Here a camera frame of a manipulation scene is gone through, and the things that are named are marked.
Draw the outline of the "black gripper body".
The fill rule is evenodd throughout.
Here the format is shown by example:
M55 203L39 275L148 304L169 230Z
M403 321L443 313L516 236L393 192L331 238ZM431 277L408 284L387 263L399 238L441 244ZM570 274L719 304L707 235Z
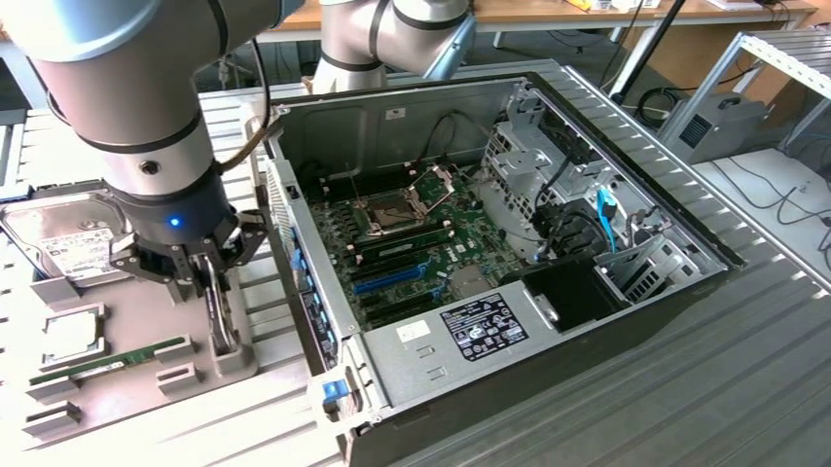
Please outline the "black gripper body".
M119 206L137 245L149 249L200 244L207 237L224 241L239 224L215 169L167 195L119 192Z

